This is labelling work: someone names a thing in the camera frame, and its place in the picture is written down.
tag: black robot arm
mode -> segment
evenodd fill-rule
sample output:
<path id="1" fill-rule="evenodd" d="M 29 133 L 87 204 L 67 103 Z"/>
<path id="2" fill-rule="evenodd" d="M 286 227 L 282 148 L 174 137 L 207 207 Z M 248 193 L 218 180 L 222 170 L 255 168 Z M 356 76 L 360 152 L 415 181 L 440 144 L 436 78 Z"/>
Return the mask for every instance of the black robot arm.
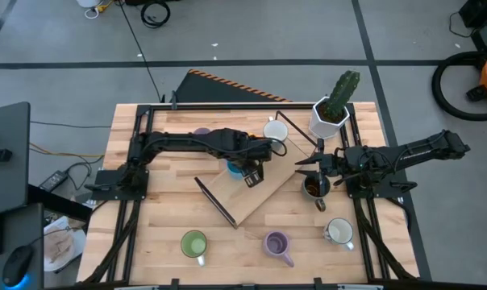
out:
<path id="1" fill-rule="evenodd" d="M 335 154 L 323 154 L 323 144 L 318 143 L 318 152 L 297 164 L 318 163 L 319 171 L 303 171 L 301 174 L 317 177 L 342 175 L 335 182 L 360 179 L 364 188 L 371 188 L 380 183 L 387 174 L 395 173 L 428 160 L 449 160 L 464 157 L 469 146 L 464 145 L 459 135 L 449 130 L 432 135 L 426 139 L 398 147 L 354 146 L 342 149 L 343 157 Z"/>
<path id="2" fill-rule="evenodd" d="M 270 161 L 272 157 L 271 139 L 254 137 L 227 128 L 203 135 L 152 132 L 144 138 L 145 145 L 140 155 L 142 165 L 151 163 L 162 151 L 206 152 L 235 165 L 241 165 L 248 160 Z"/>
<path id="3" fill-rule="evenodd" d="M 263 162 L 272 159 L 271 144 L 271 139 L 251 136 L 228 128 L 213 130 L 204 135 L 167 132 L 140 134 L 133 138 L 133 148 L 127 163 L 118 169 L 118 182 L 87 185 L 86 188 L 106 190 L 117 186 L 135 191 L 147 182 L 145 166 L 162 151 L 206 152 L 215 158 L 226 159 L 241 171 L 248 187 L 252 187 L 264 179 Z"/>

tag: concrete floor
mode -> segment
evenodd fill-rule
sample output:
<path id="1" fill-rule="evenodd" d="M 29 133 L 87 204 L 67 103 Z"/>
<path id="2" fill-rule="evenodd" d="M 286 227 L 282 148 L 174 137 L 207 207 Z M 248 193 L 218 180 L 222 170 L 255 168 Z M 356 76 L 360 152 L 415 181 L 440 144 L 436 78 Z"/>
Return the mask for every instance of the concrete floor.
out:
<path id="1" fill-rule="evenodd" d="M 140 22 L 136 8 L 125 10 L 149 61 L 439 60 L 474 50 L 470 39 L 447 30 L 448 16 L 464 2 L 181 0 L 169 2 L 172 17 L 157 30 Z M 369 55 L 356 21 L 357 7 L 370 40 Z M 10 6 L 0 0 L 0 18 L 6 16 L 0 30 L 0 64 L 41 67 L 0 69 L 0 106 L 28 101 L 32 120 L 110 125 L 117 103 L 157 102 L 145 68 L 51 68 L 66 62 L 143 61 L 119 7 L 109 7 L 95 20 L 85 19 L 83 13 L 73 0 L 10 0 Z M 455 21 L 457 30 L 467 31 L 459 18 Z M 465 158 L 431 161 L 410 168 L 407 176 L 419 184 L 412 197 L 432 279 L 487 284 L 487 122 L 461 121 L 437 107 L 430 91 L 435 67 L 378 66 L 384 99 L 377 96 L 370 63 L 360 64 L 210 64 L 201 69 L 294 101 L 317 101 L 331 91 L 343 71 L 353 68 L 361 72 L 362 82 L 352 101 L 386 103 L 389 116 L 383 107 L 382 118 L 386 129 L 393 128 L 395 139 L 392 132 L 387 137 L 403 144 L 443 128 L 459 133 L 472 148 Z M 190 68 L 194 65 L 183 63 L 154 67 L 151 72 L 161 93 L 169 95 Z M 487 104 L 464 101 L 464 92 L 477 78 L 471 68 L 450 68 L 443 77 L 443 91 L 461 108 L 486 111 Z M 54 151 L 100 154 L 107 138 L 106 129 L 31 126 L 31 141 Z M 76 162 L 33 152 L 30 158 L 32 184 Z M 80 179 L 85 173 L 77 168 L 73 174 Z M 58 193 L 77 194 L 69 183 Z M 78 261 L 59 275 L 47 274 L 45 285 L 72 284 L 77 268 Z"/>

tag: wooden tabletop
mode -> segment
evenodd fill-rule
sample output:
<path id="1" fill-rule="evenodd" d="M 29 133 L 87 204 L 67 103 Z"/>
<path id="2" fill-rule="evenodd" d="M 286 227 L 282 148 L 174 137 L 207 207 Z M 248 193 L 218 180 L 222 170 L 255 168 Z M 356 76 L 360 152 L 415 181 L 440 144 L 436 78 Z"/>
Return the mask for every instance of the wooden tabletop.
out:
<path id="1" fill-rule="evenodd" d="M 104 160 L 105 169 L 116 169 L 127 158 L 135 121 L 136 104 L 117 105 Z M 380 120 L 373 102 L 355 103 L 356 117 L 364 145 L 384 146 Z M 308 133 L 310 110 L 282 110 Z M 275 110 L 178 110 L 158 111 L 153 130 L 191 132 L 199 127 L 229 127 L 260 134 Z M 309 155 L 314 147 L 289 126 L 289 139 Z M 340 137 L 326 141 L 326 152 L 341 147 Z M 268 200 L 233 229 L 222 214 L 200 192 L 194 181 L 215 178 L 225 169 L 223 160 L 206 153 L 163 152 L 148 165 L 148 195 L 141 205 L 131 284 L 311 284 L 366 282 L 352 200 L 345 185 L 332 187 L 324 198 L 327 210 L 320 213 L 312 201 L 301 195 L 303 176 L 293 174 Z M 378 199 L 377 214 L 385 244 L 405 269 L 418 275 L 404 213 L 397 206 Z M 110 201 L 96 211 L 89 223 L 84 254 L 77 280 L 89 276 L 109 250 L 119 201 Z M 346 218 L 354 226 L 354 251 L 323 239 L 323 227 L 333 218 Z M 208 239 L 206 266 L 181 252 L 180 241 L 189 230 L 200 230 Z M 295 267 L 268 257 L 261 250 L 263 237 L 282 230 L 290 238 L 290 255 Z M 375 273 L 380 274 L 376 250 L 371 251 Z M 117 274 L 122 276 L 125 246 L 120 251 Z"/>

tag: white cup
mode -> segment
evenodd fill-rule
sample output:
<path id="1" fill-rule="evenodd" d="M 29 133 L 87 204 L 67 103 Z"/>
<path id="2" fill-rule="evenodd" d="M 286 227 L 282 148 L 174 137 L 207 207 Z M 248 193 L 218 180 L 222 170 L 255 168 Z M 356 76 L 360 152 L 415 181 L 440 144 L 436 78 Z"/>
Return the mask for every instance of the white cup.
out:
<path id="1" fill-rule="evenodd" d="M 289 135 L 289 128 L 282 122 L 274 120 L 273 117 L 268 117 L 268 122 L 263 127 L 263 136 L 267 138 L 274 138 L 280 141 L 285 141 Z M 278 141 L 273 141 L 273 150 L 282 152 L 283 146 Z"/>
<path id="2" fill-rule="evenodd" d="M 324 228 L 324 238 L 336 245 L 341 245 L 348 251 L 352 251 L 353 227 L 348 220 L 338 217 L 332 219 Z"/>

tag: power adapter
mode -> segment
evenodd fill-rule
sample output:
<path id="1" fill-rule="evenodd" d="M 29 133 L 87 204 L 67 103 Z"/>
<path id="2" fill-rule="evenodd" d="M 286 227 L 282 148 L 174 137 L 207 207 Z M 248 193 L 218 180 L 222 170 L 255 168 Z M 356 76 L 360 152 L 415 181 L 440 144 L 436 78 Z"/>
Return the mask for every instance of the power adapter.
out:
<path id="1" fill-rule="evenodd" d="M 47 178 L 45 181 L 43 181 L 42 184 L 40 184 L 40 189 L 43 189 L 43 190 L 51 193 L 54 189 L 56 189 L 59 185 L 61 185 L 67 179 L 68 179 L 68 174 L 57 170 L 49 178 Z"/>

